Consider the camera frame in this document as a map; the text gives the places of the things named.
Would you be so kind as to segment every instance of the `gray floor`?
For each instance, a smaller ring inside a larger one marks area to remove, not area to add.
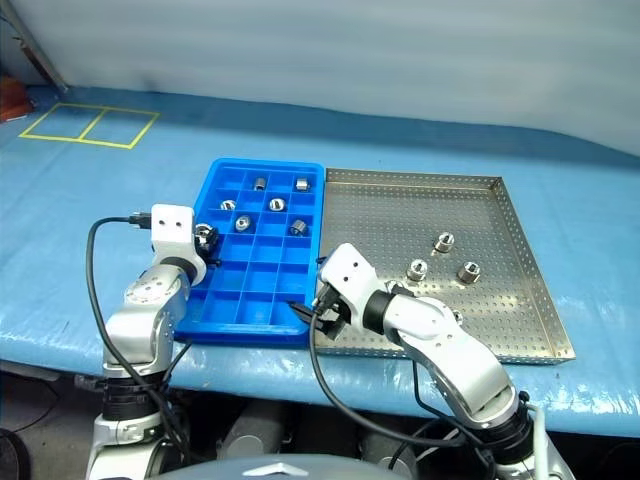
[[[9,430],[30,423],[55,400],[37,380],[1,374],[0,382],[0,426]],[[32,479],[83,479],[93,419],[100,413],[100,395],[74,388],[67,377],[51,386],[60,395],[57,406],[46,418],[19,433],[29,449]]]

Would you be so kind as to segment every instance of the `red object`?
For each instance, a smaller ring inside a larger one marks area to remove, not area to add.
[[[2,76],[0,81],[0,122],[18,118],[33,111],[24,85],[13,77]]]

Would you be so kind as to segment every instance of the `black cable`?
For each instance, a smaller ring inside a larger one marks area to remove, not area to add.
[[[191,348],[192,344],[193,344],[193,340],[191,339],[187,340],[185,342],[184,347],[182,347],[182,350],[180,350],[178,355],[176,355],[176,358],[174,358],[172,362],[169,364],[169,368],[167,368],[167,371],[164,372],[164,375],[162,376],[162,383],[164,385],[167,385],[169,383],[169,380],[171,379],[171,374],[173,373],[173,369],[176,368],[176,365],[182,359],[182,357],[184,357],[184,354],[187,353],[187,350]]]
[[[611,456],[613,454],[615,454],[618,450],[621,450],[623,448],[627,448],[627,447],[631,447],[631,448],[640,448],[640,442],[622,442],[622,443],[618,443],[617,445],[614,445],[613,447],[611,447],[603,456],[602,459],[600,460],[600,462],[598,462],[598,466],[596,467],[596,474],[598,474],[598,476],[600,476],[600,474],[602,474],[602,470],[604,470],[604,468],[607,466],[607,463],[609,462],[609,459],[611,458]]]
[[[51,402],[51,405],[49,405],[47,407],[47,409],[41,415],[39,415],[35,420],[27,423],[26,425],[23,425],[22,427],[16,428],[15,430],[8,430],[10,433],[16,434],[16,433],[19,433],[19,432],[22,432],[22,431],[26,430],[27,428],[33,427],[38,422],[44,420],[47,417],[47,415],[49,415],[53,411],[53,409],[56,408],[58,403],[60,402],[60,395],[58,394],[58,392],[56,392],[56,390],[51,385],[49,385],[48,382],[46,382],[44,380],[39,380],[39,379],[38,379],[38,381],[40,383],[42,383],[53,394],[53,397],[54,397],[53,402]],[[7,436],[7,435],[6,434],[2,434],[2,435],[0,435],[0,438],[4,438],[5,436]]]
[[[414,397],[416,403],[423,410],[426,410],[427,412],[429,412],[429,413],[435,415],[436,417],[444,420],[449,425],[451,425],[451,426],[457,428],[458,430],[460,430],[471,441],[471,443],[473,445],[475,445],[476,447],[484,447],[485,445],[482,442],[482,440],[480,440],[474,433],[472,433],[467,427],[465,427],[460,421],[458,421],[457,418],[452,417],[451,415],[447,415],[443,411],[438,410],[437,408],[434,408],[431,405],[426,404],[420,398],[420,383],[419,383],[419,379],[418,379],[418,364],[415,362],[415,360],[411,360],[411,368],[413,370],[413,397]]]
[[[432,439],[432,438],[418,438],[412,437],[411,435],[407,435],[402,432],[397,432],[395,430],[390,430],[382,425],[379,425],[375,422],[372,422],[368,418],[363,417],[362,415],[356,413],[354,410],[349,408],[347,405],[342,403],[342,401],[331,391],[331,388],[327,384],[327,381],[322,374],[322,370],[320,369],[320,363],[318,362],[318,354],[316,352],[315,346],[315,330],[316,330],[316,321],[318,319],[317,312],[314,312],[311,316],[311,321],[309,322],[309,353],[311,355],[311,365],[313,366],[313,371],[316,375],[316,379],[318,380],[318,384],[320,384],[320,388],[327,396],[327,398],[331,401],[331,403],[338,409],[342,414],[349,417],[351,420],[359,424],[360,426],[372,430],[375,433],[383,435],[388,438],[393,438],[394,440],[399,440],[401,442],[407,442],[410,445],[417,445],[420,447],[438,447],[438,448],[452,448],[452,447],[460,447],[464,445],[466,439],[463,435],[457,435],[451,440],[442,440],[442,439]]]
[[[487,475],[488,476],[486,478],[490,478],[490,479],[493,480],[495,478],[496,468],[497,468],[496,467],[495,458],[493,458],[493,453],[491,453],[491,451],[487,448],[487,445],[484,442],[482,442],[482,440],[480,440],[467,427],[462,425],[462,423],[460,421],[458,421],[457,418],[452,417],[451,415],[447,415],[446,413],[442,412],[441,410],[438,410],[437,408],[434,408],[431,405],[426,404],[420,398],[420,384],[419,384],[419,379],[418,379],[418,364],[415,362],[415,360],[411,361],[411,369],[413,371],[413,396],[415,398],[416,403],[422,409],[426,410],[429,413],[434,414],[438,418],[442,419],[443,421],[449,423],[453,427],[455,427],[458,430],[460,430],[462,432],[462,434],[469,439],[470,443],[472,443],[475,446],[474,450],[476,452],[476,455],[480,459],[480,462],[487,469]]]
[[[430,422],[425,423],[418,430],[413,432],[413,434],[411,436],[412,437],[417,437],[418,435],[421,435],[424,431],[426,431],[429,427],[431,427],[432,425],[434,425],[436,423],[437,423],[437,420],[431,420]],[[391,457],[391,460],[389,461],[389,465],[387,465],[387,468],[389,470],[393,470],[393,467],[396,466],[396,462],[400,458],[400,455],[402,455],[402,452],[404,452],[407,449],[408,446],[409,446],[409,444],[407,442],[402,442],[400,444],[400,446],[396,449],[395,453]]]
[[[529,474],[529,476],[531,478],[536,478],[535,475],[533,474],[533,472],[529,469],[529,467],[527,467],[527,464],[524,461],[522,461],[520,463],[522,464],[522,466],[524,467],[524,469],[527,471],[527,473]]]
[[[160,412],[160,418],[162,419],[162,424],[164,429],[171,439],[171,441],[178,447],[181,453],[185,457],[186,463],[190,463],[190,451],[189,451],[189,440],[182,432],[182,428],[179,424],[179,421],[176,419],[175,415],[171,411],[168,406],[167,400],[157,391],[149,388],[145,380],[135,371],[135,369],[131,366],[131,364],[127,361],[127,359],[118,351],[116,346],[113,344],[111,339],[109,338],[109,334],[107,332],[104,318],[102,317],[102,312],[100,310],[100,304],[98,303],[98,296],[96,293],[96,286],[94,281],[93,274],[93,250],[95,244],[95,237],[98,228],[105,223],[137,223],[137,218],[134,217],[106,217],[96,221],[91,228],[89,229],[89,235],[87,237],[87,251],[86,251],[86,279],[87,279],[87,290],[89,292],[89,300],[91,301],[91,309],[93,310],[93,315],[96,320],[96,325],[98,327],[98,332],[100,333],[100,338],[102,339],[104,345],[109,350],[109,353],[118,361],[118,363],[124,368],[124,370],[131,376],[131,378],[138,384],[138,386],[146,389],[146,393],[149,395],[151,400],[156,404],[158,410]]]

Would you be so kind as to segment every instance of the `blue plastic tray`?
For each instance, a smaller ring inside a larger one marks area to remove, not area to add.
[[[266,189],[255,191],[257,177]],[[295,181],[311,188],[297,192]],[[209,267],[204,281],[189,298],[187,316],[179,323],[177,339],[209,343],[305,345],[308,325],[287,302],[309,304],[315,295],[324,196],[324,168],[297,162],[244,159],[216,160],[196,201],[196,222],[217,227],[215,256],[220,267]],[[269,211],[269,201],[282,198],[284,212]],[[234,200],[235,210],[223,210],[223,200]],[[240,215],[251,227],[235,231]],[[293,236],[296,220],[307,224],[305,236]]]

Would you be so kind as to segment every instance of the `white wall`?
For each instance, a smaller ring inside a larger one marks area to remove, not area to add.
[[[637,0],[12,0],[72,85],[554,130],[640,154]]]

